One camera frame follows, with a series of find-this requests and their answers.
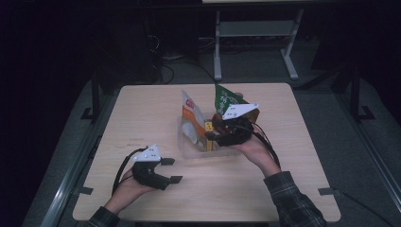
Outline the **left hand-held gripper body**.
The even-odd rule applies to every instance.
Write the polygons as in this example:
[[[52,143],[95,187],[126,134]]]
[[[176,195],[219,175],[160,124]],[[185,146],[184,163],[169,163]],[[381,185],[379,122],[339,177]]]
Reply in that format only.
[[[165,190],[170,185],[170,179],[155,172],[155,167],[161,164],[162,158],[156,144],[145,148],[133,157],[133,178],[142,185]]]

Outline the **person's right hand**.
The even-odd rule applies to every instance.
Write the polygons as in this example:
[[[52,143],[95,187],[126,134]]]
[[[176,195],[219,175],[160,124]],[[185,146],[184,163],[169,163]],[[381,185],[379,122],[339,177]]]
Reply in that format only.
[[[239,150],[253,164],[255,164],[265,177],[272,176],[281,171],[280,167],[274,162],[270,152],[265,145],[254,135],[240,145],[233,145],[234,149]]]

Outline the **white metal stand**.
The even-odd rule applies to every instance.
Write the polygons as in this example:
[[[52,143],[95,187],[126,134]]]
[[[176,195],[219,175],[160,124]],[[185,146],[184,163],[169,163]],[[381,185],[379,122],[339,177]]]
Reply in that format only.
[[[281,49],[281,56],[292,80],[299,78],[290,57],[302,17],[303,9],[298,9],[292,20],[279,21],[221,21],[220,12],[216,13],[215,22],[215,51],[214,51],[214,78],[222,80],[220,60],[220,39],[233,37],[288,37],[288,44]]]

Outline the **black metal stand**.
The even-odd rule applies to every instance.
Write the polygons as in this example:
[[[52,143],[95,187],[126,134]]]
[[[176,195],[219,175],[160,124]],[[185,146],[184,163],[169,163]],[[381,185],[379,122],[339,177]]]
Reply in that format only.
[[[350,89],[349,112],[352,118],[360,123],[363,120],[375,120],[368,106],[360,106],[360,74],[354,64],[349,65],[347,72],[347,87]]]
[[[91,97],[92,107],[86,108],[80,118],[90,120],[92,123],[94,123],[96,122],[100,113],[99,83],[97,72],[94,72],[91,76]]]

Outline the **person's left hand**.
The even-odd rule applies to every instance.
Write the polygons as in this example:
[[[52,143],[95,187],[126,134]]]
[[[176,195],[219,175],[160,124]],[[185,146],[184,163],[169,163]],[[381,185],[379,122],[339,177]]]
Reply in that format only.
[[[153,188],[138,183],[129,170],[123,175],[123,180],[118,184],[104,207],[113,214],[118,215],[126,207],[150,191],[153,191]]]

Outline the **clear plastic container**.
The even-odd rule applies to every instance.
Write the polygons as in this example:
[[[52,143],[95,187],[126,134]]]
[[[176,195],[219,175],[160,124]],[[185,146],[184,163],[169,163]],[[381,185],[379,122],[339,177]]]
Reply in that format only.
[[[213,148],[211,151],[206,151],[206,143],[200,148],[197,144],[193,144],[190,139],[183,133],[183,120],[180,116],[177,117],[177,133],[178,133],[178,148],[184,159],[201,159],[223,156],[241,155],[239,150],[230,147],[221,147],[216,141],[212,142]]]

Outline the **green and yellow food packet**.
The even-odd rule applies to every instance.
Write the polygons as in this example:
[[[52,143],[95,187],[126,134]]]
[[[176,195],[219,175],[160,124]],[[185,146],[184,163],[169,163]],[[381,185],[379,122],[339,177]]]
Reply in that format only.
[[[215,85],[215,94],[216,112],[223,120],[245,117],[252,123],[256,122],[260,113],[258,104],[249,103],[242,96],[218,84]]]

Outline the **grey metal rail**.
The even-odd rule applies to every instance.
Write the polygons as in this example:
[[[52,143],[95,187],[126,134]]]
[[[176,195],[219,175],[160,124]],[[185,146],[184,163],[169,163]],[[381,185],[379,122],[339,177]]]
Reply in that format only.
[[[83,134],[77,153],[74,155],[72,164],[65,171],[61,184],[51,202],[40,227],[58,227],[63,212],[73,195],[82,171],[87,166],[91,155],[99,145],[101,134],[104,132],[108,119],[110,118],[116,96],[103,96],[100,99],[100,113],[92,120],[88,129]]]
[[[349,129],[348,140],[356,141],[361,144],[368,156],[376,175],[385,187],[388,195],[392,199],[393,204],[401,213],[401,185],[396,181],[391,170],[384,161],[374,141],[369,136],[361,122],[357,122],[349,112],[347,100],[342,95],[334,95],[336,102],[340,108],[341,114],[344,116],[347,128]]]

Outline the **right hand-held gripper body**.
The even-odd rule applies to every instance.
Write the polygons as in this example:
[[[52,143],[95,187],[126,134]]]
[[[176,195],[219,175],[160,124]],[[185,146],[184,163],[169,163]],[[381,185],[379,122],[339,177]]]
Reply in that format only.
[[[239,145],[249,140],[253,133],[253,123],[245,118],[239,117],[232,120],[223,120],[225,126],[215,128],[220,135],[217,143],[221,147]]]

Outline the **small yellow and red packet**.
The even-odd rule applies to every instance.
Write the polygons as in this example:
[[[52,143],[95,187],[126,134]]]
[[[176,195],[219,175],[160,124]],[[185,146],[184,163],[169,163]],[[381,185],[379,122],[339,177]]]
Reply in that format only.
[[[205,127],[205,137],[206,137],[206,150],[212,151],[213,150],[213,141],[210,139],[212,132],[213,132],[213,125],[211,121],[204,122]]]

